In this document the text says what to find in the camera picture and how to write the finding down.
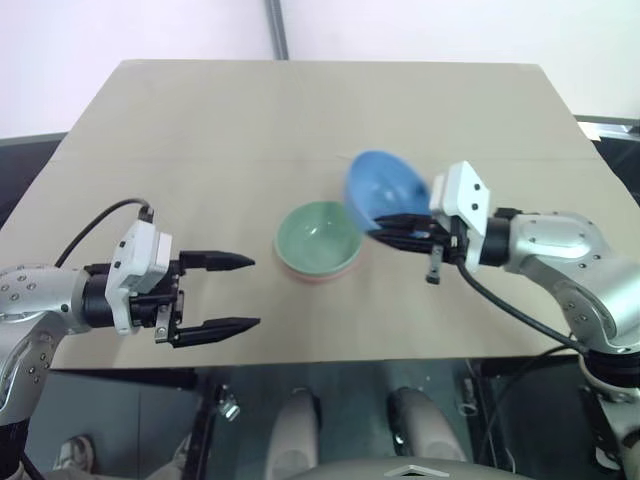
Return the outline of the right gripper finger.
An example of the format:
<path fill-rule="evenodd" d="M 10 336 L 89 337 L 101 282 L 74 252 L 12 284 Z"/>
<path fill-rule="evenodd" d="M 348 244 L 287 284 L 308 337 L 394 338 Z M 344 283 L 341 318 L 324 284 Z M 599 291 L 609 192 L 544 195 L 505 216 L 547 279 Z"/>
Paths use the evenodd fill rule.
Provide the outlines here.
<path fill-rule="evenodd" d="M 372 230 L 371 238 L 386 246 L 406 252 L 431 252 L 434 246 L 430 238 L 416 238 L 405 231 Z"/>
<path fill-rule="evenodd" d="M 383 215 L 374 221 L 379 227 L 430 227 L 434 223 L 430 215 L 409 213 Z"/>

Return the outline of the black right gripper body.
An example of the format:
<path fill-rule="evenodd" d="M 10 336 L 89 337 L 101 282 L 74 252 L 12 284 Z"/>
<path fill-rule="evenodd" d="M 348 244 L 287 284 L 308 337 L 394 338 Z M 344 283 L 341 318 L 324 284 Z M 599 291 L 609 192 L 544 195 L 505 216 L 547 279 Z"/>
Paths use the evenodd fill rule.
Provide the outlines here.
<path fill-rule="evenodd" d="M 466 259 L 469 245 L 467 226 L 463 220 L 454 216 L 449 218 L 449 229 L 432 219 L 429 225 L 431 242 L 430 266 L 426 281 L 432 285 L 440 284 L 440 269 L 443 263 L 457 266 Z"/>

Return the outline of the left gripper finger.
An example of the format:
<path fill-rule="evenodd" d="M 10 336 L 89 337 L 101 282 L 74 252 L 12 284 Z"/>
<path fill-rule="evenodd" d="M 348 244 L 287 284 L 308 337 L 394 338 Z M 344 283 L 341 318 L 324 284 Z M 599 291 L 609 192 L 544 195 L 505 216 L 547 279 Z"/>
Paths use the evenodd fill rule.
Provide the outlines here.
<path fill-rule="evenodd" d="M 172 335 L 174 348 L 218 343 L 257 326 L 259 318 L 227 317 L 205 321 L 197 327 L 176 329 Z"/>
<path fill-rule="evenodd" d="M 206 271 L 232 271 L 250 267 L 255 261 L 241 254 L 217 250 L 186 250 L 180 252 L 180 271 L 191 269 Z"/>

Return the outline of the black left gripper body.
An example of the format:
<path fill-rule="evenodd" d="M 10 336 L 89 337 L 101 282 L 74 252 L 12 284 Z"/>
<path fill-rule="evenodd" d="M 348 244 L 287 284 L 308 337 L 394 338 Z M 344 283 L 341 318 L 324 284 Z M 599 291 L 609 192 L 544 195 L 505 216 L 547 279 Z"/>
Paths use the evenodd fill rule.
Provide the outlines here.
<path fill-rule="evenodd" d="M 179 325 L 184 310 L 184 291 L 179 282 L 184 273 L 180 262 L 171 260 L 168 272 L 149 293 L 129 298 L 132 325 L 153 329 L 156 343 L 179 345 Z"/>

